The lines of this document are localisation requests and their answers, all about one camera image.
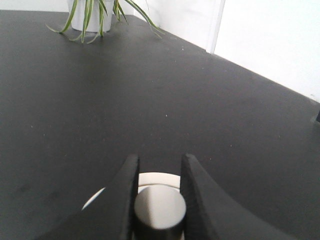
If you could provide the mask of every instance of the silver cylinder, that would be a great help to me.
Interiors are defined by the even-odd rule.
[[[186,202],[172,187],[152,185],[137,195],[134,214],[137,240],[180,240]]]

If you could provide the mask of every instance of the cylindrical object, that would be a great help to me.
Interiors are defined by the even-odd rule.
[[[152,185],[134,203],[134,235],[137,240],[180,240],[186,202],[175,189]]]
[[[71,11],[72,6],[74,4],[74,0],[67,0],[69,11]],[[111,19],[113,15],[113,6],[114,0],[103,0],[107,14],[103,11],[103,26],[102,30],[104,32],[110,31],[111,28]],[[74,12],[73,19],[71,21],[71,26],[75,30],[82,31],[84,26],[84,17],[85,17],[85,0],[78,0],[76,9]],[[91,18],[86,29],[87,32],[97,33],[100,29],[100,21],[99,21],[99,1],[95,0],[93,4],[93,9],[91,13]]]

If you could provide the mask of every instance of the white pot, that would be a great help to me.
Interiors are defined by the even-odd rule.
[[[69,12],[72,9],[74,4],[74,0],[67,0]],[[85,0],[78,0],[76,5],[75,13],[73,19],[71,21],[71,26],[75,30],[82,31],[84,25],[84,15],[85,15]],[[108,14],[104,11],[104,19],[103,19],[103,31],[108,32],[111,28],[111,19],[113,13],[114,0],[104,0],[104,5]],[[99,1],[94,0],[94,6],[91,13],[91,18],[89,21],[89,25],[86,29],[87,32],[97,33],[99,32],[100,24],[99,24]]]

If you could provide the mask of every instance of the potted plant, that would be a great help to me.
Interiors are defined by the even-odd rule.
[[[70,39],[85,42],[87,32],[96,33],[95,37],[87,42],[88,44],[96,40],[97,37],[103,37],[104,32],[108,32],[111,28],[112,12],[117,20],[121,22],[123,15],[126,23],[128,23],[126,15],[119,3],[119,0],[67,0],[69,7],[69,16],[61,30],[55,30],[47,25],[47,27],[55,33],[63,34],[68,30],[70,25],[73,29],[81,31],[81,34]],[[159,36],[162,31],[152,22],[148,15],[132,0],[125,0],[131,5],[150,25],[151,30]]]

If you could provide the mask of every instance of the table surface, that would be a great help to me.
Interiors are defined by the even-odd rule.
[[[0,11],[2,240],[62,223],[130,153],[173,174],[194,154],[255,215],[320,239],[318,103],[133,16],[89,45],[45,26],[66,17]]]

